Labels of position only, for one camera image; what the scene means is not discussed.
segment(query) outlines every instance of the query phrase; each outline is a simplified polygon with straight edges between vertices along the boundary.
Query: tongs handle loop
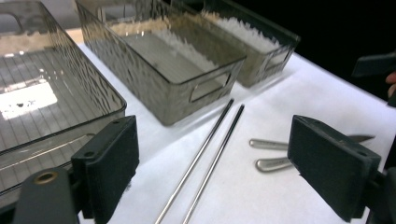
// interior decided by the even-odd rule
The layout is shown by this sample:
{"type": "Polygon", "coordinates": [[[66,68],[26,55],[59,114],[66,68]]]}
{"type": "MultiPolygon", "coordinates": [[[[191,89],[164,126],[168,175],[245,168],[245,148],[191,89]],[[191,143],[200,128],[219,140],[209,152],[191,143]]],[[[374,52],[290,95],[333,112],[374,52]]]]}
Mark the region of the tongs handle loop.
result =
{"type": "Polygon", "coordinates": [[[262,139],[252,138],[248,142],[251,147],[255,148],[267,148],[267,149],[276,149],[276,150],[288,150],[289,145],[287,143],[274,142],[274,141],[266,141],[262,139]]]}

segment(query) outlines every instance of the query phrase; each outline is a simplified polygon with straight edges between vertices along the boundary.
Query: stainless steel rod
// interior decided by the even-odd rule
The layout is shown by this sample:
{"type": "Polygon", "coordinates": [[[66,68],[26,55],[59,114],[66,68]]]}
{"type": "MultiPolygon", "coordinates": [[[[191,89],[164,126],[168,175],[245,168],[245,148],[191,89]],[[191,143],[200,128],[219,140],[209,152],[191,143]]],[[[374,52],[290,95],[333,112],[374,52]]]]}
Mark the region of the stainless steel rod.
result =
{"type": "Polygon", "coordinates": [[[242,114],[242,111],[244,110],[244,108],[245,108],[244,105],[241,105],[239,107],[238,113],[236,114],[235,118],[233,119],[233,123],[232,123],[230,129],[228,130],[228,132],[227,132],[227,134],[226,134],[226,136],[225,136],[225,138],[224,138],[224,140],[223,140],[223,142],[222,142],[222,144],[221,144],[221,146],[219,148],[218,154],[216,155],[215,159],[212,161],[210,169],[206,173],[205,179],[204,179],[203,183],[201,184],[201,187],[199,188],[199,190],[198,190],[198,192],[197,192],[197,194],[195,196],[194,201],[192,202],[192,205],[191,205],[191,207],[189,209],[189,212],[187,213],[187,215],[186,215],[186,217],[185,217],[185,219],[183,221],[183,224],[186,224],[186,223],[189,222],[189,220],[191,218],[191,215],[192,215],[192,212],[194,211],[196,205],[198,204],[198,201],[201,198],[201,195],[204,192],[204,189],[206,187],[207,181],[209,180],[210,176],[212,176],[213,170],[215,169],[215,167],[216,167],[216,165],[217,165],[217,163],[219,161],[219,158],[221,156],[221,153],[223,152],[225,146],[227,145],[228,140],[230,139],[230,136],[233,133],[233,129],[235,128],[236,123],[238,122],[239,118],[241,117],[241,114],[242,114]]]}
{"type": "Polygon", "coordinates": [[[180,182],[178,183],[175,191],[172,193],[171,197],[169,198],[169,201],[166,203],[165,208],[161,211],[160,215],[158,216],[157,220],[155,221],[156,224],[161,223],[163,220],[163,217],[165,216],[166,212],[169,210],[170,206],[174,202],[176,196],[179,194],[181,188],[183,187],[184,183],[186,180],[189,178],[191,171],[194,169],[195,164],[198,162],[198,160],[201,158],[202,154],[204,153],[207,145],[209,142],[212,140],[213,135],[216,133],[218,130],[220,124],[224,120],[225,116],[227,115],[228,111],[231,108],[231,105],[233,104],[234,99],[231,99],[230,102],[226,105],[224,110],[222,111],[218,121],[216,122],[215,126],[213,127],[212,131],[210,131],[209,135],[207,136],[206,140],[202,144],[201,148],[199,149],[198,153],[195,155],[194,160],[191,162],[189,168],[187,169],[186,173],[183,175],[181,178],[180,182]]]}

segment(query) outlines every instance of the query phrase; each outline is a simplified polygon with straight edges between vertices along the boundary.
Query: black object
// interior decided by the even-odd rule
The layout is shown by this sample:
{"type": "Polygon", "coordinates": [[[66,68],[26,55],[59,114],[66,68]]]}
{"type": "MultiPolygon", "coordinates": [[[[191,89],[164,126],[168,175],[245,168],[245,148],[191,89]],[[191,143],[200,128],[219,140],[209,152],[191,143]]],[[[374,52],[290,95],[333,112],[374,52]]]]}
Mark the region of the black object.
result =
{"type": "MultiPolygon", "coordinates": [[[[396,52],[360,57],[352,72],[353,77],[388,75],[396,71],[396,52]]],[[[396,93],[388,99],[388,105],[396,107],[396,93]]]]}
{"type": "Polygon", "coordinates": [[[16,203],[0,209],[1,223],[78,223],[77,213],[107,223],[139,163],[135,116],[109,123],[71,158],[29,176],[16,203]]]}
{"type": "Polygon", "coordinates": [[[396,168],[379,173],[381,158],[370,149],[316,119],[295,115],[288,157],[344,221],[362,217],[367,206],[380,223],[396,223],[396,168]]]}

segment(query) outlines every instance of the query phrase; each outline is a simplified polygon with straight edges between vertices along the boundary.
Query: white table surface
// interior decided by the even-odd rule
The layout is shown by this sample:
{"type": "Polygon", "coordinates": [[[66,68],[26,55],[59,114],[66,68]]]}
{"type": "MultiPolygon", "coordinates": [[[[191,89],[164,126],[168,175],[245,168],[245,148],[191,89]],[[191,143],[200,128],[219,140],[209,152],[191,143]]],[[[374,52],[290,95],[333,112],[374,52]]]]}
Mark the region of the white table surface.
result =
{"type": "MultiPolygon", "coordinates": [[[[396,134],[396,108],[294,53],[283,72],[231,94],[179,123],[164,127],[85,45],[79,44],[136,115],[140,164],[110,223],[154,223],[231,98],[233,107],[178,194],[163,223],[181,223],[241,104],[245,110],[198,202],[190,223],[345,223],[294,167],[260,173],[259,158],[286,152],[255,149],[250,138],[287,142],[293,115],[321,120],[337,131],[375,135],[366,147],[382,158],[396,134]]],[[[383,169],[385,159],[381,161],[383,169]]],[[[364,218],[352,223],[364,223],[364,218]]],[[[93,223],[83,219],[81,223],[93,223]]]]}

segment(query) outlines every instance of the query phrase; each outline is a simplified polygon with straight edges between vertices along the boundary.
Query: person's hand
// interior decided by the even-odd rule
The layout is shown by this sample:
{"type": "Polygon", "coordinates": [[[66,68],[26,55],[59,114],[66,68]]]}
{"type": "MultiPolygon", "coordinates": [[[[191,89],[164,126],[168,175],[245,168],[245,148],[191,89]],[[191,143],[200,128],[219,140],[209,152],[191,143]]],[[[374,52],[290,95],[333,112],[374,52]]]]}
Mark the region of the person's hand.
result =
{"type": "Polygon", "coordinates": [[[396,72],[389,74],[385,81],[388,84],[392,84],[388,89],[388,97],[390,97],[394,92],[396,92],[396,72]]]}

